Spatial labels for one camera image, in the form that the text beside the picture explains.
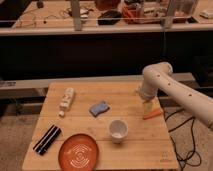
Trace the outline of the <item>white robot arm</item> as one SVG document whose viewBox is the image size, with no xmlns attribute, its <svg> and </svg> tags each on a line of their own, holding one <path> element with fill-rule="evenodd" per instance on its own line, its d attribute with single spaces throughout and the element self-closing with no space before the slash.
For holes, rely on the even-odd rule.
<svg viewBox="0 0 213 171">
<path fill-rule="evenodd" d="M 172 73 L 172 65 L 168 62 L 146 66 L 139 88 L 141 98 L 150 101 L 161 90 L 213 131 L 213 98 L 176 81 L 171 77 Z"/>
</svg>

